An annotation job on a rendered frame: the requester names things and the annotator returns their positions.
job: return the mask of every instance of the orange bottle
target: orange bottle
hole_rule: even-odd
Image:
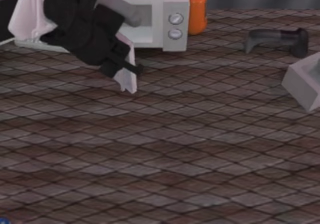
[[[189,34],[198,35],[202,33],[208,24],[207,0],[190,0]]]

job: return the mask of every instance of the brick floor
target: brick floor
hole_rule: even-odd
[[[0,49],[0,216],[13,224],[320,224],[320,112],[282,88],[295,61],[249,30],[320,12],[209,13],[188,51],[138,50],[136,95],[68,54]]]

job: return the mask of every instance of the microwave knob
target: microwave knob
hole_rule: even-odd
[[[179,29],[173,29],[169,31],[169,38],[171,38],[172,40],[179,40],[183,35],[183,32]]]
[[[170,15],[170,17],[169,17],[169,22],[172,25],[180,25],[181,23],[184,22],[184,20],[185,20],[184,16],[179,13]]]

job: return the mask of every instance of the black object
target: black object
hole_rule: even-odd
[[[8,30],[8,26],[17,3],[18,0],[0,0],[0,43],[14,38],[14,35]]]
[[[255,46],[269,42],[280,42],[282,45],[290,46],[290,52],[295,58],[303,59],[308,55],[309,34],[303,28],[296,31],[252,30],[245,43],[245,52],[249,54]]]
[[[44,0],[44,13],[58,25],[41,41],[60,46],[90,66],[101,66],[100,71],[113,78],[122,68],[136,75],[143,68],[126,61],[131,48],[116,34],[125,18],[97,0]]]

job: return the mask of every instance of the microwave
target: microwave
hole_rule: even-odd
[[[124,0],[135,5],[142,15],[139,27],[126,24],[120,32],[135,48],[162,49],[164,52],[185,52],[188,44],[190,0]],[[19,47],[67,52],[38,39],[15,41]]]

